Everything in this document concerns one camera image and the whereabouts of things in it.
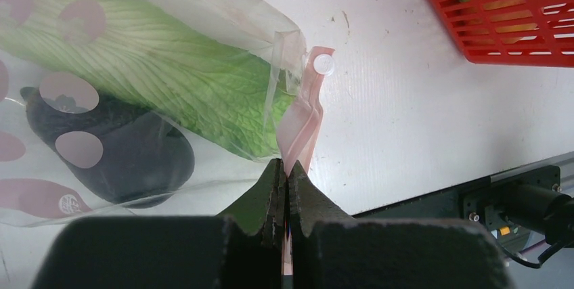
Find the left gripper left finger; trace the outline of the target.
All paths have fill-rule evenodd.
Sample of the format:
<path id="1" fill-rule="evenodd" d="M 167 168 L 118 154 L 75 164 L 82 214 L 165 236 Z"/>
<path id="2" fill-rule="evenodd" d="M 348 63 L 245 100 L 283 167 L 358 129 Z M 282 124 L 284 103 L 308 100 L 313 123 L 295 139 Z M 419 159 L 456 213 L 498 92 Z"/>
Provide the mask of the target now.
<path id="1" fill-rule="evenodd" d="M 256 183 L 219 213 L 225 226 L 222 288 L 281 288 L 286 234 L 286 176 L 269 161 Z"/>

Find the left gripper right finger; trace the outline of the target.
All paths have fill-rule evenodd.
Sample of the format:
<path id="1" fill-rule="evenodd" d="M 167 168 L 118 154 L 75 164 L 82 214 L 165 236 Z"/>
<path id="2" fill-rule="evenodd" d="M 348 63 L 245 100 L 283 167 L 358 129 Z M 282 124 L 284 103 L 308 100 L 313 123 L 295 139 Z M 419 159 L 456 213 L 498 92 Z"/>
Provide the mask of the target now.
<path id="1" fill-rule="evenodd" d="M 286 184 L 293 287 L 321 288 L 321 231 L 326 223 L 344 223 L 354 218 L 312 183 L 300 161 L 295 162 Z"/>

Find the dark purple eggplant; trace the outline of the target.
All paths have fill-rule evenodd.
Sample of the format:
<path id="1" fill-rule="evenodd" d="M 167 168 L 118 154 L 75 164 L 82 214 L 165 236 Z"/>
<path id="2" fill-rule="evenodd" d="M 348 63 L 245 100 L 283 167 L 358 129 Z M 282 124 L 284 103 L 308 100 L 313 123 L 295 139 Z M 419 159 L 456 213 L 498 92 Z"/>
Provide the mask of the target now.
<path id="1" fill-rule="evenodd" d="M 32 131 L 53 152 L 58 137 L 86 132 L 102 143 L 102 157 L 89 168 L 65 160 L 72 174 L 92 193 L 112 204 L 150 208 L 165 202 L 194 172 L 195 157 L 183 133 L 155 112 L 100 94 L 88 110 L 62 97 L 63 110 L 48 104 L 37 87 L 23 87 Z"/>

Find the green napa cabbage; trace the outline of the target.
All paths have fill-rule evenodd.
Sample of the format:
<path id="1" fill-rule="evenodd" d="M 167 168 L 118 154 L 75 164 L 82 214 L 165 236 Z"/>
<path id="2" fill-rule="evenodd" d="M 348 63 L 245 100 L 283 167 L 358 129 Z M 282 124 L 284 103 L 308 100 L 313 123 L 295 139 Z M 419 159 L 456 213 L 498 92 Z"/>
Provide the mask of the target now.
<path id="1" fill-rule="evenodd" d="M 254 20 L 241 0 L 1 0 L 1 48 L 73 72 L 104 93 L 156 110 L 247 159 L 278 153 L 275 123 L 294 99 L 275 64 L 275 28 L 298 28 L 266 3 Z"/>

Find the clear pink-dotted zip bag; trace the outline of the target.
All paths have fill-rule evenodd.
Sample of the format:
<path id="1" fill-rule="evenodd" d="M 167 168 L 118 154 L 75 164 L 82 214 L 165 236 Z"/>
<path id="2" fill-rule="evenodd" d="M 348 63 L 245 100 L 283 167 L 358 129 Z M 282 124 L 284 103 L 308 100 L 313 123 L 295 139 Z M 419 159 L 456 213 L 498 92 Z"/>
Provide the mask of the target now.
<path id="1" fill-rule="evenodd" d="M 1 0 L 1 222 L 211 215 L 308 169 L 333 50 L 263 0 Z"/>

